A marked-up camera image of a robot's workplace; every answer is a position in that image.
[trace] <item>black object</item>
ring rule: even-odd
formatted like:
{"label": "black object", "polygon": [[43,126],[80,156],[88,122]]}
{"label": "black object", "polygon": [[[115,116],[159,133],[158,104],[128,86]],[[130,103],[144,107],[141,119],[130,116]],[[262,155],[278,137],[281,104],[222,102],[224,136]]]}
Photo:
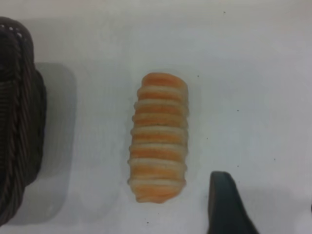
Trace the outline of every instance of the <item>black object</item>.
{"label": "black object", "polygon": [[227,172],[211,173],[208,216],[208,234],[259,234]]}
{"label": "black object", "polygon": [[0,226],[15,215],[40,170],[45,113],[30,33],[0,17]]}

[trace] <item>pastry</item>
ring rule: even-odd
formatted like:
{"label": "pastry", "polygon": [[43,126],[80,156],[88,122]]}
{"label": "pastry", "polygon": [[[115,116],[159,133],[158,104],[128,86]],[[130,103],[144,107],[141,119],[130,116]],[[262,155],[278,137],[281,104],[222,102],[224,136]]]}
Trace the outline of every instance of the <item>pastry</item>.
{"label": "pastry", "polygon": [[128,183],[138,202],[162,203],[186,184],[187,85],[167,73],[150,73],[137,97]]}

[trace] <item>woven texture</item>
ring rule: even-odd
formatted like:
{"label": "woven texture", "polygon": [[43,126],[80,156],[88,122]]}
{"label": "woven texture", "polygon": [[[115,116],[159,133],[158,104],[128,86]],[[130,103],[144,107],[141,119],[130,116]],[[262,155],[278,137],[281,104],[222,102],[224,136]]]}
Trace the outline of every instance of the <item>woven texture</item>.
{"label": "woven texture", "polygon": [[28,30],[0,17],[0,225],[21,205],[40,170],[46,91]]}

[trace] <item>wicker basket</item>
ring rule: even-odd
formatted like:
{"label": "wicker basket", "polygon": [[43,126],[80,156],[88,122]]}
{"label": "wicker basket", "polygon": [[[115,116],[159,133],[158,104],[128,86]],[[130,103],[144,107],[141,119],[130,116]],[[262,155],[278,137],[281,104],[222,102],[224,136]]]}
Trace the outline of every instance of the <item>wicker basket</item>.
{"label": "wicker basket", "polygon": [[30,33],[0,17],[0,225],[15,215],[40,170],[45,113]]}

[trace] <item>orange stripe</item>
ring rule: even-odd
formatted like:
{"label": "orange stripe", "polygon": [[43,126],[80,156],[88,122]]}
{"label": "orange stripe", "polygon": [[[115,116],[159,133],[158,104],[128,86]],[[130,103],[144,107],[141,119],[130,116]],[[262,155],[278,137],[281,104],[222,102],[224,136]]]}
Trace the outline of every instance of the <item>orange stripe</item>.
{"label": "orange stripe", "polygon": [[159,185],[140,185],[132,188],[137,201],[149,201],[162,203],[181,192],[180,187],[159,186]]}
{"label": "orange stripe", "polygon": [[179,170],[164,168],[159,165],[137,164],[131,166],[131,176],[133,179],[182,179]]}
{"label": "orange stripe", "polygon": [[175,93],[160,92],[160,91],[148,91],[142,92],[138,95],[138,100],[143,99],[164,99],[184,102],[183,96]]}
{"label": "orange stripe", "polygon": [[184,114],[183,110],[176,106],[157,104],[142,105],[137,107],[136,114],[142,113],[166,113],[179,116],[182,116]]}
{"label": "orange stripe", "polygon": [[130,158],[157,158],[184,162],[182,153],[166,149],[133,149]]}
{"label": "orange stripe", "polygon": [[137,133],[132,136],[132,143],[171,143],[184,144],[183,137],[173,133]]}
{"label": "orange stripe", "polygon": [[161,125],[161,126],[171,126],[171,127],[184,127],[183,120],[181,118],[167,118],[167,117],[142,117],[138,118],[134,115],[133,119],[136,126],[155,126],[155,125]]}

